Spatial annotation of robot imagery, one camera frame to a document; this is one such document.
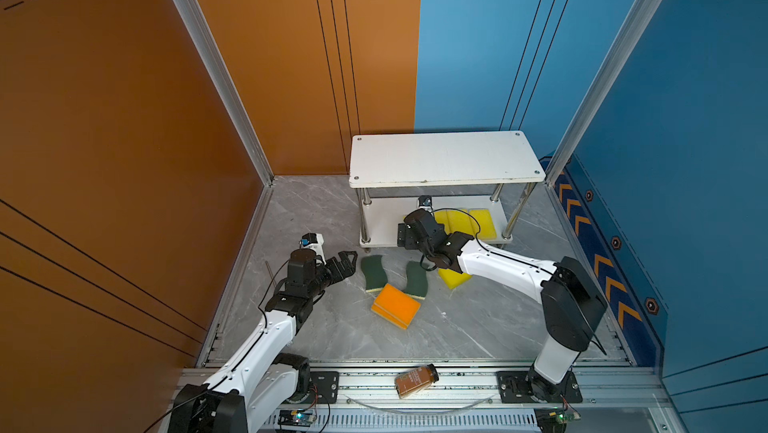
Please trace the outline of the yellow sponge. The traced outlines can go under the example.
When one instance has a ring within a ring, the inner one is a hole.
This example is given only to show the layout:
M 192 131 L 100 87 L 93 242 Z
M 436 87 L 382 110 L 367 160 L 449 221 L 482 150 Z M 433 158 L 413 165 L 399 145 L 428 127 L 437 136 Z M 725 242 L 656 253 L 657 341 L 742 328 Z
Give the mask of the yellow sponge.
M 448 212 L 435 210 L 433 213 L 433 216 L 435 218 L 435 221 L 438 224 L 442 225 L 444 227 L 445 232 L 449 234 L 451 232 L 451 227 L 450 227 L 450 221 L 448 218 Z
M 452 232 L 461 232 L 471 236 L 478 233 L 478 225 L 469 212 L 451 209 L 446 214 Z
M 472 278 L 467 273 L 458 273 L 449 269 L 439 269 L 438 275 L 450 290 L 456 289 Z
M 497 238 L 493 217 L 488 209 L 473 209 L 469 214 L 473 218 L 473 230 L 478 239 L 490 242 Z

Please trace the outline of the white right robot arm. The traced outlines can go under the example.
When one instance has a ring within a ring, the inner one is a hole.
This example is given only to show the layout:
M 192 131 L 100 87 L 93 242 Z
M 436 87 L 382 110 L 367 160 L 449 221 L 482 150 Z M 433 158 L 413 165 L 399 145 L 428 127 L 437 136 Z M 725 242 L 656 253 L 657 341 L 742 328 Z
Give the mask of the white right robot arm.
M 504 402 L 579 403 L 573 365 L 591 344 L 608 309 L 591 274 L 576 259 L 558 262 L 524 257 L 479 239 L 478 233 L 447 232 L 429 209 L 431 199 L 397 227 L 397 245 L 415 250 L 434 266 L 481 277 L 533 299 L 543 311 L 547 338 L 528 372 L 502 373 L 498 386 Z

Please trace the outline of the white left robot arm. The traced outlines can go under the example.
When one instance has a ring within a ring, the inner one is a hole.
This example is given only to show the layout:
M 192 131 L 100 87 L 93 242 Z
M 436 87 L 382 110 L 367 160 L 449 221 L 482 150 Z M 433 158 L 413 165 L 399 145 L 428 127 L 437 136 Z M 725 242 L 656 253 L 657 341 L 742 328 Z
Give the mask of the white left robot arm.
M 168 432 L 256 432 L 287 402 L 314 402 L 309 360 L 286 353 L 326 289 L 353 276 L 358 253 L 326 259 L 319 246 L 294 250 L 287 275 L 260 309 L 253 333 L 212 376 L 186 385 L 169 410 Z

